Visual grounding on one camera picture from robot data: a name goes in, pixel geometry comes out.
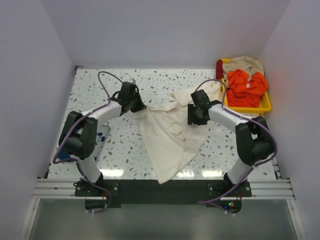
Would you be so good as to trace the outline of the cream t shirt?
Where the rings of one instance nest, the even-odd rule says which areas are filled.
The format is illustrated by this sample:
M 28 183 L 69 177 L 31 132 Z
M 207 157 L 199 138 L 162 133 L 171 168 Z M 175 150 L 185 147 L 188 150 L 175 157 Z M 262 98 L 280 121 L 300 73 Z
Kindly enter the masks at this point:
M 213 122 L 188 125 L 188 105 L 197 87 L 169 95 L 169 103 L 149 105 L 133 116 L 139 121 L 145 151 L 159 184 L 174 178 L 191 180 L 194 174 L 183 169 L 205 143 Z

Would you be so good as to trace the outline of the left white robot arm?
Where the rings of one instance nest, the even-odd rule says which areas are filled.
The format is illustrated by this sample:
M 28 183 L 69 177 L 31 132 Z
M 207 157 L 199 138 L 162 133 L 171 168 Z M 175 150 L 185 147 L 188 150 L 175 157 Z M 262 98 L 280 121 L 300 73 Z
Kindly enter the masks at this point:
M 90 184 L 97 183 L 102 178 L 94 158 L 98 128 L 129 111 L 136 113 L 145 109 L 137 85 L 123 82 L 108 103 L 85 112 L 71 111 L 67 115 L 54 159 L 61 150 L 66 150 L 70 156 L 75 156 L 82 178 Z

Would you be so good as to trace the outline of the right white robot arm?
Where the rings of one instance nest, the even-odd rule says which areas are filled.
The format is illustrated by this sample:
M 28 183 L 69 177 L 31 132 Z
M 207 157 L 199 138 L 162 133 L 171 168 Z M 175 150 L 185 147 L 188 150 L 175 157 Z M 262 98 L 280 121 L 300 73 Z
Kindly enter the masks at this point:
M 276 143 L 266 120 L 248 117 L 224 106 L 219 100 L 211 101 L 204 90 L 191 94 L 187 106 L 187 124 L 202 126 L 209 121 L 221 124 L 235 134 L 238 159 L 224 175 L 227 189 L 244 182 L 253 166 L 276 153 Z

